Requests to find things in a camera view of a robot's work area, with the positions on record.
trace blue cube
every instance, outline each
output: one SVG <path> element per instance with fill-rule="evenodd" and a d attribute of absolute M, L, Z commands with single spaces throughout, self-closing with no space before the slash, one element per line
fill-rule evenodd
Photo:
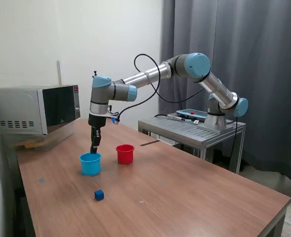
<path fill-rule="evenodd" d="M 103 200 L 104 199 L 104 193 L 102 190 L 97 190 L 94 192 L 94 195 L 95 195 L 95 199 L 97 201 L 100 201 L 100 200 Z"/>

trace floor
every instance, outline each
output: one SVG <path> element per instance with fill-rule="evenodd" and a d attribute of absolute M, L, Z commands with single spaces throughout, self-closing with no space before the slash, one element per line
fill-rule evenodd
<path fill-rule="evenodd" d="M 291 197 L 291 180 L 280 173 L 263 172 L 255 170 L 251 166 L 245 166 L 244 170 L 240 174 L 248 179 Z M 291 221 L 291 204 L 287 209 L 286 220 Z M 291 237 L 291 226 L 284 224 L 282 236 Z"/>

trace blue cup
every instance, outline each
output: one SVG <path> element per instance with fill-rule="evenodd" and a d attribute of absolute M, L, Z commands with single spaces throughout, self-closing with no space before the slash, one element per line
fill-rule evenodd
<path fill-rule="evenodd" d="M 80 156 L 83 175 L 98 175 L 101 171 L 101 157 L 99 153 L 84 153 Z"/>

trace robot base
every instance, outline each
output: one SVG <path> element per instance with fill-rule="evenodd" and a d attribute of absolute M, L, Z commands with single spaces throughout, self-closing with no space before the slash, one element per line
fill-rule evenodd
<path fill-rule="evenodd" d="M 224 116 L 215 116 L 207 114 L 204 125 L 206 128 L 210 128 L 213 130 L 225 130 L 226 120 Z"/>

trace wooden board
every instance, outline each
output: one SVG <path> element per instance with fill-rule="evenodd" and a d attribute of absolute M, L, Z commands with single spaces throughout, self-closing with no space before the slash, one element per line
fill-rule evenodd
<path fill-rule="evenodd" d="M 123 125 L 107 122 L 102 172 L 80 174 L 87 120 L 50 151 L 18 151 L 37 237 L 255 237 L 290 198 Z M 119 165 L 115 147 L 135 146 Z M 103 201 L 94 200 L 102 189 Z"/>

